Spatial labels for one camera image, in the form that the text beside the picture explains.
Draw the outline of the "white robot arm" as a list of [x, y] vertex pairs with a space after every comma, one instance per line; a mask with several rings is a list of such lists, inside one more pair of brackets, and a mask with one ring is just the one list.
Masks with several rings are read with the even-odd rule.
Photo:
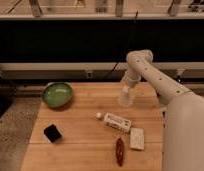
[[163, 131], [162, 171], [204, 171], [204, 98], [152, 64], [150, 50], [131, 51], [125, 80], [143, 77], [167, 102]]

